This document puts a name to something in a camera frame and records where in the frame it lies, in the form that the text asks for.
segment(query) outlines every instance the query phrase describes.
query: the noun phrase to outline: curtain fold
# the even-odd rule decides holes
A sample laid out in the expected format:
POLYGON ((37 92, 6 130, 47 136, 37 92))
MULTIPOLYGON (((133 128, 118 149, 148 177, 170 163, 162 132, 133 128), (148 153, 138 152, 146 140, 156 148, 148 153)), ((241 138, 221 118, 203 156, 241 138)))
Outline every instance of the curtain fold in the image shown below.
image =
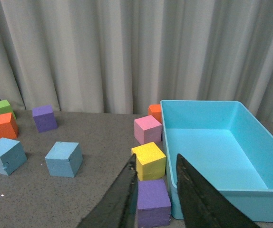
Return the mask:
POLYGON ((273 1, 0 0, 0 99, 122 114, 238 100, 273 121, 273 1))

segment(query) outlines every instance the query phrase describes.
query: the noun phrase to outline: purple block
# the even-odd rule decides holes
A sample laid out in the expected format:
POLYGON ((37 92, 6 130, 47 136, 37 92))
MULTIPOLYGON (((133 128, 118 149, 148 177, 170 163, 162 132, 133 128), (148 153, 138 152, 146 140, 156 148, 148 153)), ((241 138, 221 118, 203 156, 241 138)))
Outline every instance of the purple block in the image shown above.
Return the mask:
POLYGON ((138 182, 137 223, 139 228, 168 226, 171 203, 162 179, 138 182))
POLYGON ((56 119, 50 104, 33 108, 32 113, 39 133, 57 128, 56 119))

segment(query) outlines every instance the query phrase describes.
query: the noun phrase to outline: blue plastic bin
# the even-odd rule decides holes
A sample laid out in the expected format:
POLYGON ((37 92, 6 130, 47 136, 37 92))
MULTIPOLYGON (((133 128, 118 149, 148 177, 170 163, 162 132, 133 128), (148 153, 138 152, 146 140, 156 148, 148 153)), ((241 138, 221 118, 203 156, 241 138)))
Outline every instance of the blue plastic bin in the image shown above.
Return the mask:
POLYGON ((176 157, 182 154, 253 221, 273 222, 273 136, 237 101, 161 101, 172 215, 183 219, 176 157))

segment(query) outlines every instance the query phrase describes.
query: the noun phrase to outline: pink block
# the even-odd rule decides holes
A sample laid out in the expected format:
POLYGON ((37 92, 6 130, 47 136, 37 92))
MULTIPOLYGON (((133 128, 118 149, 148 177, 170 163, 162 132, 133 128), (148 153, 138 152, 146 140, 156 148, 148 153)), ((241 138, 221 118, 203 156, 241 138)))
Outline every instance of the pink block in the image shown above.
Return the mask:
POLYGON ((158 143, 162 138, 162 125, 152 115, 135 119, 135 138, 141 145, 158 143))

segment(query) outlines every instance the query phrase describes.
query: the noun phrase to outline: table surface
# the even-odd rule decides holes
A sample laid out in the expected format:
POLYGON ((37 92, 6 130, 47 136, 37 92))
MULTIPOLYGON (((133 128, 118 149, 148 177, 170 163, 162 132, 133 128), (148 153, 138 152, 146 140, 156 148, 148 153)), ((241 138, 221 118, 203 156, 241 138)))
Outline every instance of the table surface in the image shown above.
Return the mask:
MULTIPOLYGON (((142 115, 55 112, 58 129, 44 133, 37 132, 31 111, 15 115, 28 160, 10 176, 0 174, 0 228, 75 228, 139 145, 133 120, 142 115), (57 141, 80 143, 83 163, 75 178, 49 175, 45 156, 57 141)), ((273 134, 273 123, 263 124, 273 134)), ((168 227, 185 225, 172 218, 168 227)))

